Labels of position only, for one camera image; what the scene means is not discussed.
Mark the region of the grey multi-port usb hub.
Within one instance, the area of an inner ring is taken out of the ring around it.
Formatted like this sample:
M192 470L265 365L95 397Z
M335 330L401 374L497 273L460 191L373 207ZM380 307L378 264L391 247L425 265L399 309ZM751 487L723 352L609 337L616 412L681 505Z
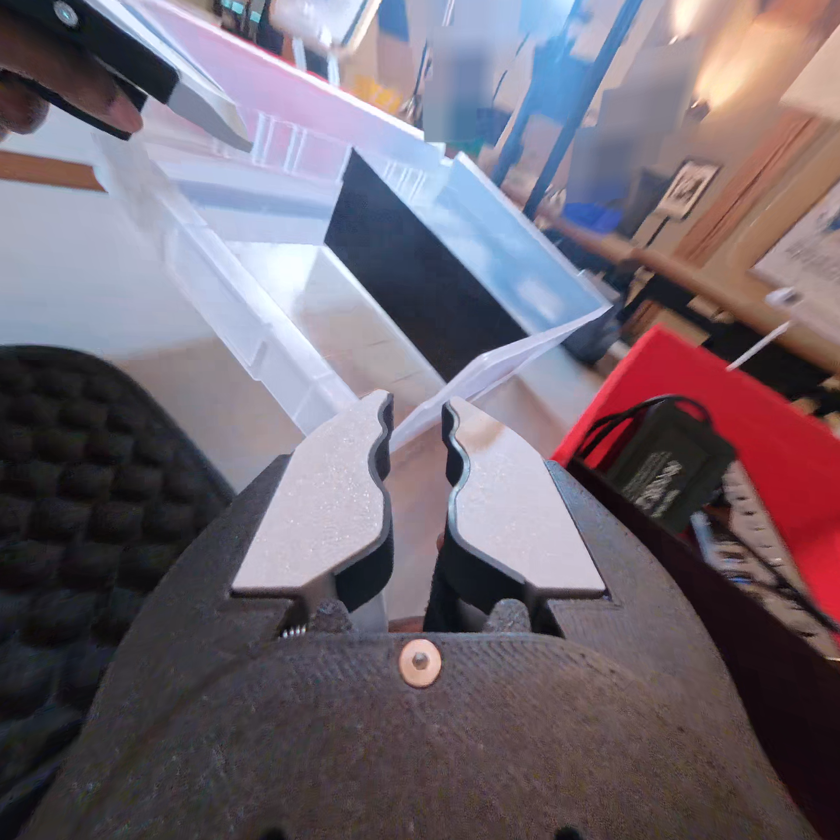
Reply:
M689 527L712 569L819 655L839 664L838 624L817 606L740 461L730 464L716 495L691 515Z

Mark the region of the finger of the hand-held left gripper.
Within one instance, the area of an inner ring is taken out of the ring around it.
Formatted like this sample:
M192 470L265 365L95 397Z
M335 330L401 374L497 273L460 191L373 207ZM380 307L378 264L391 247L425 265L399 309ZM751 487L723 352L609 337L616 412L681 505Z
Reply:
M212 79L180 77L166 106L176 116L227 146L242 152L252 151L253 142L235 104Z

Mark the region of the black honeycomb mesh cushion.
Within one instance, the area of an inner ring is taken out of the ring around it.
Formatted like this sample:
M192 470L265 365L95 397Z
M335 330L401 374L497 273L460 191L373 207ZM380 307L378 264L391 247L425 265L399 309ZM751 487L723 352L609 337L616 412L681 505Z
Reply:
M90 354L1 349L1 838L31 819L147 597L235 492Z

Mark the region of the clear plastic bin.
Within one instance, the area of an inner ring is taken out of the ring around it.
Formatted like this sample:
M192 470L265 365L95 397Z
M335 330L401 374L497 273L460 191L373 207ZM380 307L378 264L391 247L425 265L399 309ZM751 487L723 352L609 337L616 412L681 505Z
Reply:
M135 10L238 105L251 152L151 101L130 142L102 138L101 173L162 268L242 368L308 435L358 396L391 392L392 446L450 396L483 396L582 338L610 307L470 159L166 2ZM528 334L445 381L328 248L352 150Z

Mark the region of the red plastic bin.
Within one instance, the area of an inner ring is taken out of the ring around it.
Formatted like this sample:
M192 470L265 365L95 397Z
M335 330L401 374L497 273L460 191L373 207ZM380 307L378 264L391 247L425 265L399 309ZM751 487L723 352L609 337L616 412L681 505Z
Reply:
M724 360L653 328L609 374L566 432L553 460L566 468L655 556L673 560L679 538L607 487L595 473L620 433L613 433L584 465L574 453L603 416L652 397L676 394L704 406L716 431L735 449L806 591L835 622L839 617L839 443L830 429L793 408L748 374L728 371Z

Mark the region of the black power adapter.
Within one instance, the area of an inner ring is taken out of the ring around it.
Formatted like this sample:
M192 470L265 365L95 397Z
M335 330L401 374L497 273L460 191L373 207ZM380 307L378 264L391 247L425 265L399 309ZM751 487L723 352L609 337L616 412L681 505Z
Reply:
M720 436L708 410L677 394L660 395L596 420L574 451L587 460L611 436L594 467L606 483L673 533L715 500L737 451Z

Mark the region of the blue storage bin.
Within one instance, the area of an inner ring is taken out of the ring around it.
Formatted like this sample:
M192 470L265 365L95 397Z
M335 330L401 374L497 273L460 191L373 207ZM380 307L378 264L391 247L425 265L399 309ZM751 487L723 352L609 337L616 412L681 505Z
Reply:
M608 235L621 223L623 208L602 203L566 203L562 218L596 235Z

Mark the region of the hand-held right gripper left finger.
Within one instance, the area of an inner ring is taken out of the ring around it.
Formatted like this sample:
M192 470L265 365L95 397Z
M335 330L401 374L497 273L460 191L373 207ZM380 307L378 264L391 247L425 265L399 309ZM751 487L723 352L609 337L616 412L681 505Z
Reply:
M336 599L354 613L392 577L393 394L376 390L328 420L290 455L232 581L238 597Z

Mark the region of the person's left hand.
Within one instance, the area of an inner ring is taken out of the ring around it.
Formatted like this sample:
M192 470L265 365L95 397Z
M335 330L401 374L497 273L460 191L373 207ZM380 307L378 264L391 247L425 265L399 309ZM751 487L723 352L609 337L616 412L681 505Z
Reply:
M143 127L140 111L95 59L34 22L2 10L2 140L12 133L31 134L46 120L49 103L29 82L116 130L134 134Z

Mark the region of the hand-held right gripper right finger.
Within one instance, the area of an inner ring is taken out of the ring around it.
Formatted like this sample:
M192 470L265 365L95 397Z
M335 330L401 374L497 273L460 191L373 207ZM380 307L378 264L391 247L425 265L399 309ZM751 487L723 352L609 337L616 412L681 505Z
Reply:
M606 583L556 468L503 422L460 397L443 406L450 485L427 632L480 632L501 603L523 629L560 632L552 604L606 604Z

